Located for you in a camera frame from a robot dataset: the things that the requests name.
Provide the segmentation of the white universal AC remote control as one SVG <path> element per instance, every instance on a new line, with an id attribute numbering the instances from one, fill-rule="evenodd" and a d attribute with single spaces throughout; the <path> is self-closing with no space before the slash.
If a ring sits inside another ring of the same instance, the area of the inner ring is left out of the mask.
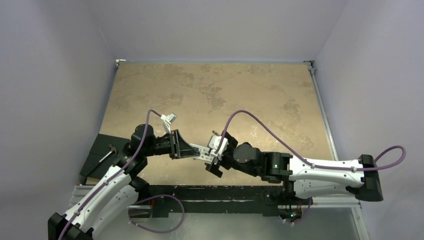
<path id="1" fill-rule="evenodd" d="M 211 164 L 214 161 L 216 156 L 213 155 L 214 150 L 212 148 L 193 143 L 191 143 L 190 146 L 198 151 L 197 155 L 192 156 L 193 159 L 200 160 L 208 164 Z"/>

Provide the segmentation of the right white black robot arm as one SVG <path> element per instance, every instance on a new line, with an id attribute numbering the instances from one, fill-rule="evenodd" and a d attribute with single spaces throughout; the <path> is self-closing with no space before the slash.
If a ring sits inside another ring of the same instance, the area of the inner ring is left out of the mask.
<path id="1" fill-rule="evenodd" d="M 280 196 L 288 204 L 298 199 L 323 195 L 353 195 L 357 200 L 381 202 L 383 193 L 379 173 L 371 155 L 358 159 L 332 161 L 307 159 L 289 153 L 261 151 L 250 143 L 239 144 L 235 138 L 213 135 L 208 146 L 200 151 L 200 160 L 207 170 L 221 177 L 219 170 L 234 169 L 262 181 L 280 184 Z"/>

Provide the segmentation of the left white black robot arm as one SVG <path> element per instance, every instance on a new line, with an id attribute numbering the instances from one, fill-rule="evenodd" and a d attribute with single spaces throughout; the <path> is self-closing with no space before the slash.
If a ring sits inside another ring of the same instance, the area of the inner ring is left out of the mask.
<path id="1" fill-rule="evenodd" d="M 156 137 L 151 125 L 137 126 L 117 162 L 89 193 L 65 213 L 54 213 L 48 219 L 48 239 L 94 240 L 124 209 L 152 200 L 149 183 L 138 174 L 147 165 L 148 157 L 159 155 L 175 160 L 199 157 L 201 152 L 187 143 L 178 130 Z"/>

